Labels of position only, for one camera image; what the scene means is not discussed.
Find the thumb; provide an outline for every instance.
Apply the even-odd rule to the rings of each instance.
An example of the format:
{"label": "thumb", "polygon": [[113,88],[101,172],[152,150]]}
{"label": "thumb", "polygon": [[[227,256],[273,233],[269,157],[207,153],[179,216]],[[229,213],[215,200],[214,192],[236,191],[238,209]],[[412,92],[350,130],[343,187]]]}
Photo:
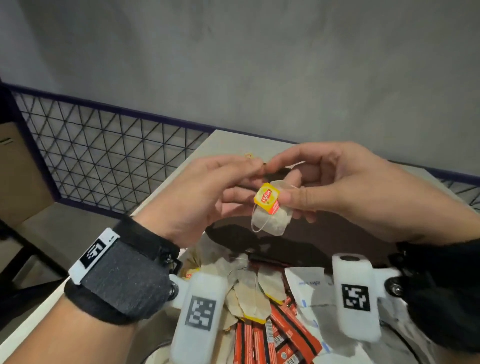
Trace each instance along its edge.
{"label": "thumb", "polygon": [[278,203],[299,210],[335,211],[340,208],[338,188],[335,184],[282,190]]}
{"label": "thumb", "polygon": [[244,178],[252,177],[262,170],[264,163],[260,158],[226,164],[208,174],[208,184],[214,189],[224,190],[239,183]]}

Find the lipton logo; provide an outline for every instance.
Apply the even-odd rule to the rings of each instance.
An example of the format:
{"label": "lipton logo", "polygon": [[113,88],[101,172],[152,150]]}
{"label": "lipton logo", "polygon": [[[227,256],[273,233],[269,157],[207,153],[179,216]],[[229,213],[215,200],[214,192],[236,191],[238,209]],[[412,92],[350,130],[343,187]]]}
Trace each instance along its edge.
{"label": "lipton logo", "polygon": [[268,200],[268,198],[270,197],[271,194],[272,194],[272,190],[270,190],[270,189],[266,190],[266,192],[262,196],[262,202],[267,202],[267,200]]}

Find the barcode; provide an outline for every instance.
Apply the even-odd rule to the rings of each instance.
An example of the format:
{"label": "barcode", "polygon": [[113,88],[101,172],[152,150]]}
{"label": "barcode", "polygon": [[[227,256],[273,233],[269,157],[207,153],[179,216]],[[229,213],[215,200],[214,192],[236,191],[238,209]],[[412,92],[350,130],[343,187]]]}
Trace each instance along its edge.
{"label": "barcode", "polygon": [[265,322],[265,330],[267,332],[267,342],[268,343],[274,342],[272,321],[267,320],[267,322]]}
{"label": "barcode", "polygon": [[274,341],[275,341],[275,347],[277,347],[278,345],[280,345],[285,341],[285,338],[283,337],[283,335],[280,334],[274,337]]}
{"label": "barcode", "polygon": [[285,364],[299,364],[302,359],[302,355],[298,352],[296,354],[293,354],[289,359],[287,359],[287,361],[285,361]]}

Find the round hole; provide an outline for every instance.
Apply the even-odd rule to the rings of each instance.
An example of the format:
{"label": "round hole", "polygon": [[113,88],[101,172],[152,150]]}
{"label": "round hole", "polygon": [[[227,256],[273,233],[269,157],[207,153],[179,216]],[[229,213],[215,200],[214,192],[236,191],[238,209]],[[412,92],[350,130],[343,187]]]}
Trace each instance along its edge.
{"label": "round hole", "polygon": [[358,258],[357,256],[353,256],[353,255],[342,255],[340,257],[340,259],[347,260],[349,262],[358,262],[360,260],[360,258]]}

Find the person's right hand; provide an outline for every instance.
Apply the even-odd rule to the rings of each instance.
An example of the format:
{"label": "person's right hand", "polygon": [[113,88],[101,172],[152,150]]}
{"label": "person's right hand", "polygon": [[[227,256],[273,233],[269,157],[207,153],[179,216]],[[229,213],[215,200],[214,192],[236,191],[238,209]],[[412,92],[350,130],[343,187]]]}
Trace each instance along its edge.
{"label": "person's right hand", "polygon": [[304,143],[276,155],[267,173],[296,165],[280,205],[337,213],[389,242],[455,243],[480,238],[480,217],[465,204],[352,142]]}

